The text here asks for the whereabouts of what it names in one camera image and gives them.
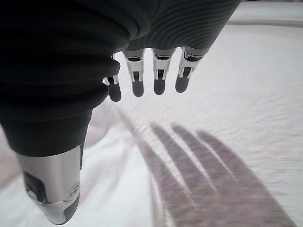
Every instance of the bionic hand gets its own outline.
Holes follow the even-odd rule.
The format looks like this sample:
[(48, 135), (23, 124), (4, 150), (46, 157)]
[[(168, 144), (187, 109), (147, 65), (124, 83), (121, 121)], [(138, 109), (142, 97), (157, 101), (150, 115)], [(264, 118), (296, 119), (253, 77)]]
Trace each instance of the bionic hand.
[(143, 94), (143, 53), (154, 52), (160, 95), (182, 47), (184, 92), (239, 0), (10, 0), (1, 3), (0, 123), (29, 197), (57, 225), (74, 214), (92, 109), (119, 101), (123, 51), (134, 95)]

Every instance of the ribbed rubber cover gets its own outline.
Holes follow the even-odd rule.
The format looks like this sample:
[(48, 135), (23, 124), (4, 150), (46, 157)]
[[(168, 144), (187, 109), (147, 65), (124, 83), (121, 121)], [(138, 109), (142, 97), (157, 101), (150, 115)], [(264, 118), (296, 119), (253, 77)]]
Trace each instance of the ribbed rubber cover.
[(210, 47), (239, 0), (162, 0), (148, 35), (130, 42), (127, 50)]

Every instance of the finger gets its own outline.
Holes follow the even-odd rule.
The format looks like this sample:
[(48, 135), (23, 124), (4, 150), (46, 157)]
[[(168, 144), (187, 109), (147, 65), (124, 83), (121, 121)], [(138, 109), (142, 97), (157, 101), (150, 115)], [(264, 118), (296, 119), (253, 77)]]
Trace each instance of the finger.
[(182, 47), (182, 56), (179, 64), (179, 71), (176, 81), (176, 91), (184, 92), (189, 83), (192, 73), (197, 68), (199, 62), (207, 53), (206, 50), (199, 50), (191, 47)]
[(198, 131), (197, 135), (214, 150), (214, 152), (220, 157), (220, 159), (229, 168), (235, 178), (240, 181), (243, 186), (252, 189), (266, 190), (262, 182), (225, 144), (205, 131)]
[(118, 81), (118, 75), (104, 78), (105, 84), (108, 86), (109, 97), (114, 102), (121, 100), (121, 90)]
[(165, 90), (165, 79), (169, 71), (169, 64), (175, 49), (158, 50), (153, 49), (153, 71), (155, 75), (154, 92), (157, 95), (163, 94)]
[(237, 189), (237, 182), (205, 145), (201, 144), (190, 132), (181, 126), (175, 125), (172, 126), (172, 129), (184, 140), (201, 162), (219, 193), (230, 193)]
[(142, 145), (144, 159), (158, 183), (160, 194), (166, 203), (166, 207), (172, 215), (176, 226), (183, 227), (188, 221), (185, 217), (188, 216), (188, 213), (192, 213), (193, 204), (164, 161), (147, 143), (143, 142)]
[(164, 145), (169, 156), (181, 172), (193, 200), (201, 201), (206, 195), (213, 194), (214, 190), (208, 180), (173, 138), (158, 125), (154, 124), (151, 129)]
[(143, 56), (145, 49), (136, 51), (123, 51), (133, 84), (133, 93), (141, 97), (144, 93), (143, 86)]

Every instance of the white fabric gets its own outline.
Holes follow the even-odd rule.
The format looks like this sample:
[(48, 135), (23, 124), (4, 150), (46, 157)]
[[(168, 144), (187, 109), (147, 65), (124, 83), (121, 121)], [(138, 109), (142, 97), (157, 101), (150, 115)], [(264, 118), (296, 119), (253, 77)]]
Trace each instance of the white fabric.
[[(302, 22), (302, 11), (302, 3), (245, 3), (232, 19)], [(172, 132), (172, 123), (192, 132), (206, 130), (219, 138), (245, 161), (296, 224), (303, 226), (302, 40), (301, 28), (228, 25), (183, 94), (174, 89), (181, 50), (175, 52), (161, 96), (153, 92), (152, 52), (147, 50), (141, 98), (132, 94), (126, 62), (118, 53), (122, 100), (112, 103), (107, 99), (94, 110), (83, 157), (80, 203), (65, 226), (161, 226), (163, 211), (154, 196), (157, 189), (125, 125), (131, 124), (161, 158), (169, 160), (150, 129), (153, 122), (185, 150)], [(118, 110), (126, 116), (123, 120)], [(167, 165), (176, 169), (172, 162)], [(0, 171), (0, 226), (53, 226), (27, 197), (3, 132)]]

